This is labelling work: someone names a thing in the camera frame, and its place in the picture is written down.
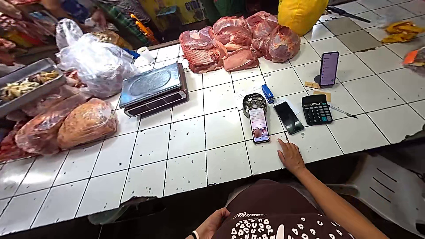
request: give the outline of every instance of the white tiled counter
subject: white tiled counter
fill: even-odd
[[[425,3],[359,0],[342,7],[371,20],[388,7],[402,7],[402,17],[424,26],[421,4]],[[382,38],[375,20],[357,23]],[[179,57],[179,45],[152,51],[156,62],[136,60],[142,70],[182,63],[189,101],[140,120],[127,117],[118,106],[119,95],[113,96],[108,101],[119,119],[113,136],[57,155],[0,165],[0,234],[118,208],[133,196],[169,196],[278,170],[283,166],[276,153],[277,138],[297,144],[309,163],[397,143],[422,129],[425,79],[400,62],[405,53],[424,45],[425,36],[353,53],[318,23],[301,40],[300,52],[285,63],[260,58],[259,68],[231,74],[223,69],[190,72],[187,61]],[[276,98],[286,97],[302,111],[301,98],[313,94],[303,83],[313,81],[320,56],[328,51],[340,52],[338,81],[321,90],[331,93],[333,106],[358,119],[331,109],[331,124],[308,126],[300,113],[305,129],[289,135],[269,105],[270,143],[255,145],[249,119],[238,111],[234,93],[267,84]]]

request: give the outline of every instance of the phone screen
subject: phone screen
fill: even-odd
[[[287,102],[276,105],[275,110],[289,134],[294,134],[304,129],[303,124],[298,120]]]
[[[267,128],[266,115],[263,108],[249,110],[249,120],[251,121],[252,136],[254,143],[268,142],[269,130]]]
[[[320,73],[320,85],[333,85],[337,76],[339,52],[323,53]]]

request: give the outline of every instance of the white plastic chair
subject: white plastic chair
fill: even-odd
[[[368,155],[346,184],[328,184],[340,194],[356,197],[384,219],[425,238],[416,224],[425,224],[425,183],[390,160]]]

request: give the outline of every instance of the calculator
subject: calculator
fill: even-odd
[[[305,96],[301,100],[308,125],[322,125],[332,122],[332,115],[325,94]]]

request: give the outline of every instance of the bracelet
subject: bracelet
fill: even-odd
[[[198,235],[198,233],[195,230],[192,232],[191,235],[193,236],[193,238],[199,239],[199,235]]]

